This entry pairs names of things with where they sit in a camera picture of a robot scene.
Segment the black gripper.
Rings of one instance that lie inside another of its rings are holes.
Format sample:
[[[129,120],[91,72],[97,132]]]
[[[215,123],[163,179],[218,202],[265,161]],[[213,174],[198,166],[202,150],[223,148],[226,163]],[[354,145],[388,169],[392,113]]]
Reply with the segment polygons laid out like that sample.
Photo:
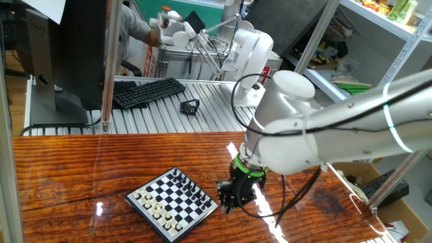
[[[230,214],[234,209],[241,209],[256,198],[252,186],[259,183],[265,185],[263,170],[242,171],[239,167],[230,170],[230,182],[218,182],[217,193],[221,204],[221,212]]]

